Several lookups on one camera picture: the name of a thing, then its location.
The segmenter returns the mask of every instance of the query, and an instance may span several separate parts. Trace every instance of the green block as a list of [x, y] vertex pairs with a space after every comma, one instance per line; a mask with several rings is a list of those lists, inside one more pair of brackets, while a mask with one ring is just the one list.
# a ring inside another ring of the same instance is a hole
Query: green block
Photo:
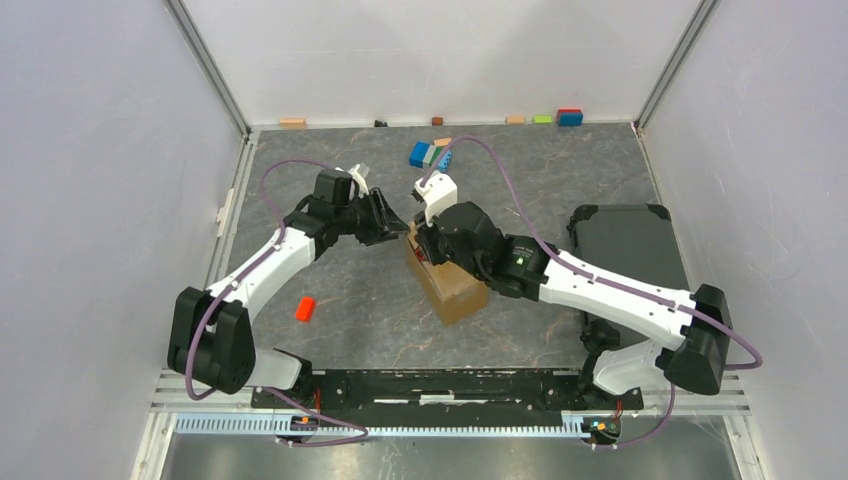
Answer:
[[427, 168], [433, 165], [433, 160], [439, 157], [439, 154], [442, 153], [442, 147], [430, 146], [427, 149], [427, 155], [424, 156], [424, 168]]

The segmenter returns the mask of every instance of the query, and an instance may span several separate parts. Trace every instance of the red block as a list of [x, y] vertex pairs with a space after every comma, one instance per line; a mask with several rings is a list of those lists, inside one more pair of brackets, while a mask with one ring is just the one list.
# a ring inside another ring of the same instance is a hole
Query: red block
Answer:
[[312, 318], [312, 312], [314, 311], [315, 299], [312, 297], [303, 297], [303, 300], [300, 301], [300, 306], [297, 307], [297, 312], [295, 312], [294, 318], [301, 322], [308, 323]]

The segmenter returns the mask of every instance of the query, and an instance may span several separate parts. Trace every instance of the brown box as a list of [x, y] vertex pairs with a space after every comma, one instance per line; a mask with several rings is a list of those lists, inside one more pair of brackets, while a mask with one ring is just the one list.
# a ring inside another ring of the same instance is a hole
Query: brown box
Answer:
[[486, 306], [489, 289], [486, 284], [469, 275], [453, 263], [432, 265], [415, 255], [415, 224], [410, 223], [411, 232], [406, 236], [406, 257], [409, 266], [427, 293], [433, 310], [445, 326], [453, 325]]

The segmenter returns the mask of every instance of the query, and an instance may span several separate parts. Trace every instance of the black case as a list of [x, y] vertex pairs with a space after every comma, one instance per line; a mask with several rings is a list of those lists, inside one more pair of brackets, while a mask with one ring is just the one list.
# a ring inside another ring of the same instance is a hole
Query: black case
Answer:
[[[581, 205], [571, 217], [568, 236], [574, 256], [592, 265], [659, 287], [689, 290], [671, 216], [662, 205]], [[583, 326], [589, 351], [645, 340], [586, 312]], [[616, 331], [620, 340], [614, 338]]]

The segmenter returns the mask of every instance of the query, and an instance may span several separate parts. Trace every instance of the orange block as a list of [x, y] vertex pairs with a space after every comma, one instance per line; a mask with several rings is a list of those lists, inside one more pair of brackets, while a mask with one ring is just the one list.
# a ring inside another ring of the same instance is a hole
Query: orange block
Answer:
[[284, 130], [299, 130], [302, 128], [306, 128], [306, 119], [305, 118], [281, 118], [280, 119], [280, 128]]
[[294, 318], [301, 322], [308, 323], [312, 318], [312, 312], [314, 311], [315, 299], [312, 297], [303, 297], [303, 300], [300, 301], [300, 305], [297, 307], [297, 312], [295, 312]]

